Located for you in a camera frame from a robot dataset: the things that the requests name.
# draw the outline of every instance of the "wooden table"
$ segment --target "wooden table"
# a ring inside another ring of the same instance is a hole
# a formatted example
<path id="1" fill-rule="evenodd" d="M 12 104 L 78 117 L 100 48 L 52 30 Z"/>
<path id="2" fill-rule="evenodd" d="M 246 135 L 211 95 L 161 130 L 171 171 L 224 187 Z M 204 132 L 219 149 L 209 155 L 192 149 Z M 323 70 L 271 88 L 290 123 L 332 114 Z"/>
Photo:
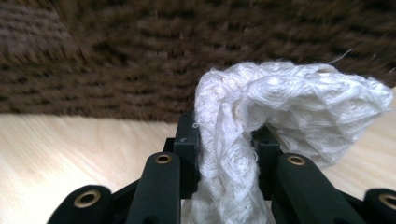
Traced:
<path id="1" fill-rule="evenodd" d="M 45 223 L 71 191 L 98 184 L 116 191 L 140 177 L 176 124 L 53 116 L 0 116 L 0 223 Z M 396 189 L 396 112 L 377 119 L 324 174 L 362 198 Z"/>

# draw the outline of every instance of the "white thread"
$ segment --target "white thread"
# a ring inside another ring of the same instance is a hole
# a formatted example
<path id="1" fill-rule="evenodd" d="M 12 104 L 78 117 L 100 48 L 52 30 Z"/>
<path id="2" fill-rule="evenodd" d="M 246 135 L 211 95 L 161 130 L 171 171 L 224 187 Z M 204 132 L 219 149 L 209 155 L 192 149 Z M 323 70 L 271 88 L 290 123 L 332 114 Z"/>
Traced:
<path id="1" fill-rule="evenodd" d="M 386 111 L 390 89 L 316 63 L 240 63 L 206 73 L 196 90 L 201 134 L 199 188 L 183 205 L 183 223 L 265 223 L 250 133 L 264 122 L 283 151 L 336 162 Z"/>

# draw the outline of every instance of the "fluffy white material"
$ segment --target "fluffy white material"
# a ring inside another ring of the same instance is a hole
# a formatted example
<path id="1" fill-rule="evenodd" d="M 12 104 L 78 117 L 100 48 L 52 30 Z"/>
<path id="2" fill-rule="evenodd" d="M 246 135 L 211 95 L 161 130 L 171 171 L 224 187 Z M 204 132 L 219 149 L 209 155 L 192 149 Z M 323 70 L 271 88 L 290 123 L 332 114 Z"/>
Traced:
<path id="1" fill-rule="evenodd" d="M 240 63 L 206 73 L 196 90 L 201 181 L 183 206 L 183 223 L 265 223 L 251 132 L 269 124 L 284 152 L 316 165 L 339 160 L 387 110 L 389 88 L 316 63 Z"/>

